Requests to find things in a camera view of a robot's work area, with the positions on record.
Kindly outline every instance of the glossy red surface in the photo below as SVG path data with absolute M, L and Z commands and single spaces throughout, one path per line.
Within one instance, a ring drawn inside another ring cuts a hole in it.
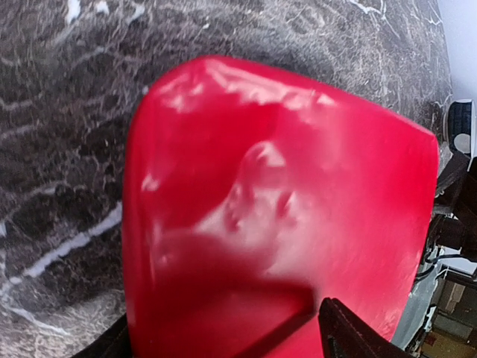
M 225 57 L 169 72 L 127 143 L 135 356 L 321 357 L 324 297 L 390 339 L 437 165 L 431 133 L 308 78 Z

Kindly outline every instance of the white wall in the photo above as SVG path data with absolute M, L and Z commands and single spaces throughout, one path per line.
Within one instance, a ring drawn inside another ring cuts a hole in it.
M 477 0 L 437 0 L 446 35 L 454 99 L 477 101 Z

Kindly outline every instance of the dark marble surface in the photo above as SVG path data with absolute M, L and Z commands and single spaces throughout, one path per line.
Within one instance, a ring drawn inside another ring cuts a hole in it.
M 67 357 L 124 312 L 127 129 L 154 80 L 201 54 L 436 133 L 451 99 L 436 0 L 0 1 L 0 357 Z

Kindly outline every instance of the red plastic lid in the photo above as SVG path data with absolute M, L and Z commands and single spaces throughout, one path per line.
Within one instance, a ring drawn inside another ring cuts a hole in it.
M 437 165 L 431 133 L 308 78 L 227 57 L 169 72 L 127 143 L 135 357 L 321 357 L 325 297 L 390 339 Z

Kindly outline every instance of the cable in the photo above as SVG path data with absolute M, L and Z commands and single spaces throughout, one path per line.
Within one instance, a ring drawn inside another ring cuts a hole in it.
M 440 256 L 434 257 L 433 259 L 429 259 L 429 256 L 427 256 L 425 258 L 425 261 L 427 263 L 432 264 L 432 265 L 431 265 L 431 267 L 429 267 L 425 271 L 418 272 L 416 274 L 416 278 L 414 279 L 414 283 L 420 282 L 420 281 L 424 280 L 425 278 L 427 278 L 434 271 L 435 266 L 436 266 L 436 264 L 439 260 L 458 259 L 458 258 L 464 258 L 464 257 L 460 254 L 447 254 L 447 255 L 440 255 Z
M 434 257 L 433 259 L 429 259 L 428 257 L 426 257 L 426 262 L 434 264 L 434 263 L 437 263 L 439 260 L 443 260 L 443 259 L 460 259 L 460 258 L 464 258 L 464 257 L 460 254 L 447 254 L 447 255 L 440 255 L 440 256 Z

